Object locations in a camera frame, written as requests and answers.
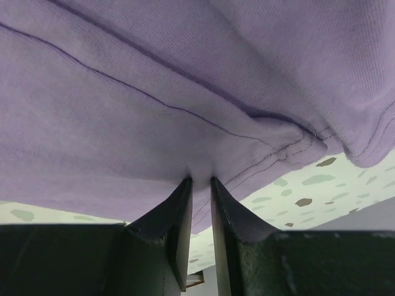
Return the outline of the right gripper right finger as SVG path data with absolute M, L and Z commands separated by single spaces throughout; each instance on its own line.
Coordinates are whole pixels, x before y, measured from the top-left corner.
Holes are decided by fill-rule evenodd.
M 210 181 L 219 295 L 393 295 L 392 231 L 282 231 Z

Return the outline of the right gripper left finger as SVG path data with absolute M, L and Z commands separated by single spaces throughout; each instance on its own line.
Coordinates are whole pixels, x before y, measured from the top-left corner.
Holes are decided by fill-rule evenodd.
M 184 179 L 130 224 L 1 226 L 1 294 L 180 295 L 192 191 L 192 179 Z

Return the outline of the purple t shirt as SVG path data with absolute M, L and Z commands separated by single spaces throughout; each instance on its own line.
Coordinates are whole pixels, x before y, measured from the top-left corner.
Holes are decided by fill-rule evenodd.
M 2 1 L 1 199 L 133 220 L 394 148 L 393 1 Z

